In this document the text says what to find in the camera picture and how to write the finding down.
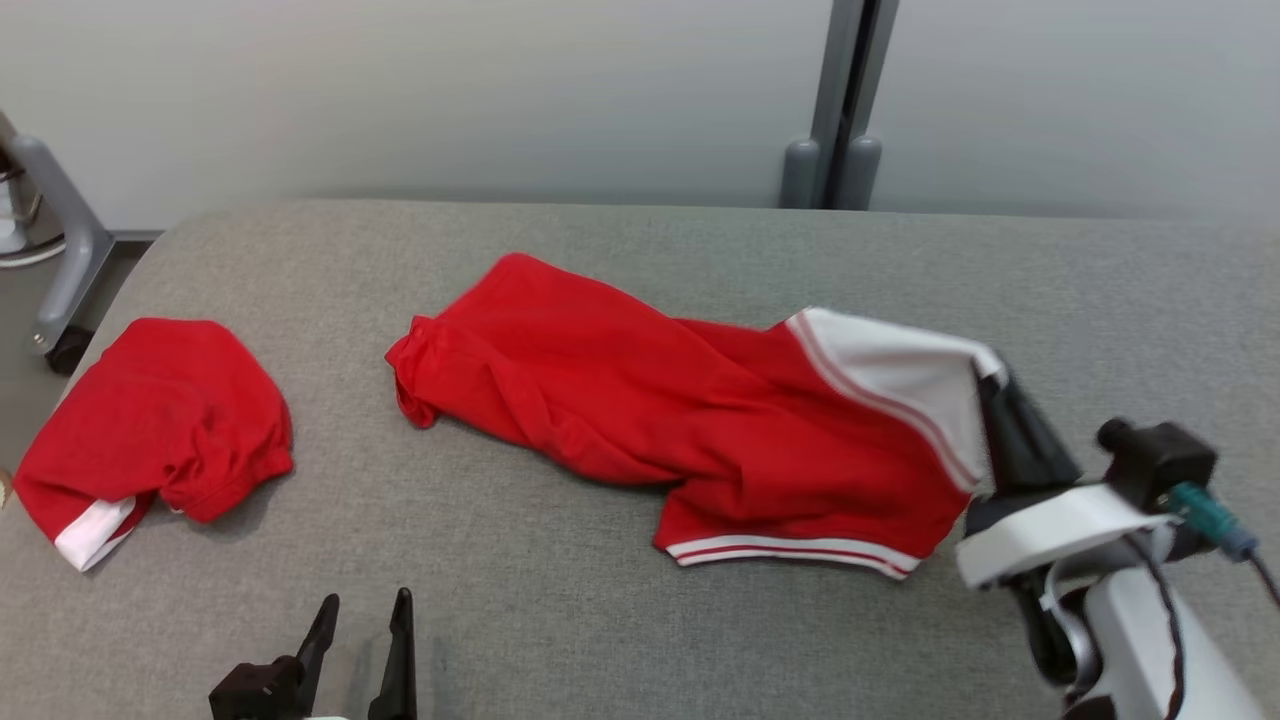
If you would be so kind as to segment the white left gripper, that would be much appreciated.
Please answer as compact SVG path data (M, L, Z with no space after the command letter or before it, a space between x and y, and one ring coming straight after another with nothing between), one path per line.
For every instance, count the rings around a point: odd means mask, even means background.
M300 691L316 691L325 653L332 647L340 611L338 593L326 594L294 659L300 666ZM390 646L379 693L370 702L367 717L416 719L417 682L413 621L413 596L401 587L389 620ZM303 720L347 720L342 716L303 717Z

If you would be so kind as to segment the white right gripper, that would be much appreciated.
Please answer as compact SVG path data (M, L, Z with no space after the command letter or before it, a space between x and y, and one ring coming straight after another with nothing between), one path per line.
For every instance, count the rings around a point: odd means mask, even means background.
M1082 469L1016 379L975 374L996 495L1069 487ZM970 589L988 589L1048 569L1060 579L1105 575L1140 561L1129 543L1164 560L1179 521L1132 506L1106 484L1020 497L980 496L968 509L956 547Z

